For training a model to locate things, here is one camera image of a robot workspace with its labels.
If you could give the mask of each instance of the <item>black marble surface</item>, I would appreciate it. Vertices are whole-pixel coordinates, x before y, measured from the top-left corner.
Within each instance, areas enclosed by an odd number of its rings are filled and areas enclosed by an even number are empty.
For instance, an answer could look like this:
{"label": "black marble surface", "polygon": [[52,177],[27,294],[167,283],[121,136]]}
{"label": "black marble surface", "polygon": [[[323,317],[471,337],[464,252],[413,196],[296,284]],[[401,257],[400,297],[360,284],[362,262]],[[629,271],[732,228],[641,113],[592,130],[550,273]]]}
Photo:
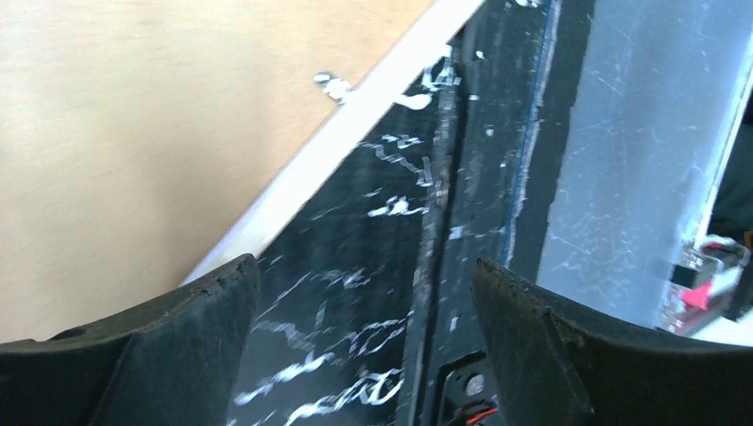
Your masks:
{"label": "black marble surface", "polygon": [[447,59],[406,92],[259,259],[258,319],[228,425],[390,425]]}

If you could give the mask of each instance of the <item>red cable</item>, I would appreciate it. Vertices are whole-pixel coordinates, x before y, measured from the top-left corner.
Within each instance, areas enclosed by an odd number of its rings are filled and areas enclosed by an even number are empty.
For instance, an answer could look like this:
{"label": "red cable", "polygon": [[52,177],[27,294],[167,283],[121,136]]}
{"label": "red cable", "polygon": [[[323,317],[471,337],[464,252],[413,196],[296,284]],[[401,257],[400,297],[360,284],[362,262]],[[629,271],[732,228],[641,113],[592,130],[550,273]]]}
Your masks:
{"label": "red cable", "polygon": [[470,419],[466,420],[465,424],[470,424],[470,425],[476,424],[476,423],[478,423],[478,422],[486,419],[490,415],[496,413],[497,411],[499,411],[499,407],[498,406],[495,406],[493,408],[489,408],[488,410],[482,411],[482,412],[474,415]]}

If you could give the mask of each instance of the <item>white edge strip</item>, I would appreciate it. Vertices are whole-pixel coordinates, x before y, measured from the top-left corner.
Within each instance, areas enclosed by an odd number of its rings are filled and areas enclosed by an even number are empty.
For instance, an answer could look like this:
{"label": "white edge strip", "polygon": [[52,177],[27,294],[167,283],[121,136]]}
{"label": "white edge strip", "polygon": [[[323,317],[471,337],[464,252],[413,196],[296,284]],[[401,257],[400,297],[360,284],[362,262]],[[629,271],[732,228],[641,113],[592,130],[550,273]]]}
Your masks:
{"label": "white edge strip", "polygon": [[483,0],[436,0],[348,95],[347,103],[280,171],[183,284],[244,253],[259,256],[421,71],[442,56],[447,42],[482,3]]}

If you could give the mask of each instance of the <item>cardboard surface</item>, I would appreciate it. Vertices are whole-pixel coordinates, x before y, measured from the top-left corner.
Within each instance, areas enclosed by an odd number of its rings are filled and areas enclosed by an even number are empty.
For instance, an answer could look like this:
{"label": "cardboard surface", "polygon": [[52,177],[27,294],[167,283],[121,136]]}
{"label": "cardboard surface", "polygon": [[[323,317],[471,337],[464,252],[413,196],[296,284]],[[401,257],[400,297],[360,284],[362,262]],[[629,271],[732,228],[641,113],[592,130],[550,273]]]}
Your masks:
{"label": "cardboard surface", "polygon": [[175,288],[429,4],[0,5],[0,342]]}

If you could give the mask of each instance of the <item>gray panel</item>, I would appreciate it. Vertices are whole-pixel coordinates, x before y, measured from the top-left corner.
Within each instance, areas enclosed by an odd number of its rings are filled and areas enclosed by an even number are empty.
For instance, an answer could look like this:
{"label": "gray panel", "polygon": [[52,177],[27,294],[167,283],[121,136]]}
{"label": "gray panel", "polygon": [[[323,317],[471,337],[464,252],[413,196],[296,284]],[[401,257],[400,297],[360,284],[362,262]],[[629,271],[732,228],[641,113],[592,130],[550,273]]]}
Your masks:
{"label": "gray panel", "polygon": [[670,263],[705,227],[749,91],[751,30],[750,0],[597,3],[542,287],[654,324]]}

